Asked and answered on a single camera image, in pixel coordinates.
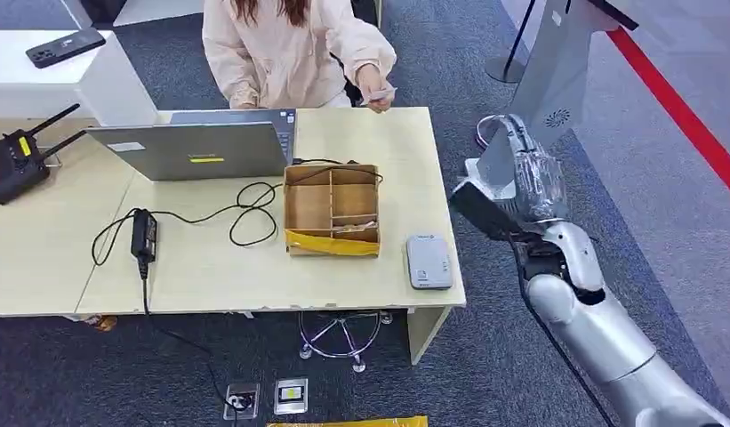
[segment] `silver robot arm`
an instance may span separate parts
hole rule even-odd
[[[727,417],[657,354],[608,289],[590,237],[563,219],[566,192],[558,161],[534,141],[518,117],[490,119],[506,126],[514,158],[513,181],[501,186],[489,183],[483,176],[492,171],[478,171],[476,162],[468,160],[468,177],[454,189],[450,202],[490,239],[512,244],[522,296],[541,326],[570,350],[610,400],[622,425],[730,426]],[[507,157],[497,158],[508,162]],[[518,246],[526,248],[523,262]]]
[[[542,239],[561,250],[569,279],[535,274],[526,285],[529,300],[608,397],[623,425],[730,426],[657,354],[608,289],[587,233],[558,222]]]

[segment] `red line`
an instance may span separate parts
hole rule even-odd
[[[718,139],[713,136],[710,129],[692,109],[686,105],[686,102],[681,99],[681,96],[671,87],[661,72],[650,62],[626,30],[619,27],[614,31],[608,31],[608,36],[611,37],[626,61],[637,72],[639,78],[645,82],[650,92],[663,105],[663,108],[681,129],[681,132],[692,142],[697,151],[705,157],[713,171],[730,189],[730,154],[728,154],[728,151],[718,142]]]

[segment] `woman's hand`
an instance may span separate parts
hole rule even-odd
[[[362,91],[362,95],[370,100],[371,93],[376,93],[390,88],[388,81],[381,76],[381,72],[373,64],[365,64],[357,70],[357,87]],[[382,113],[390,109],[393,102],[394,94],[389,93],[388,96],[379,100],[370,100],[367,107],[376,113]]]

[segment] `router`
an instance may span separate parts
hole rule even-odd
[[[17,129],[4,133],[0,140],[0,205],[8,204],[45,181],[51,174],[45,160],[85,134],[79,131],[42,153],[37,148],[36,134],[78,108],[79,104],[74,104],[28,131]]]

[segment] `black phone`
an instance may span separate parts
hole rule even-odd
[[[62,60],[103,46],[105,38],[95,28],[85,28],[52,42],[27,50],[27,56],[37,68],[50,67]]]

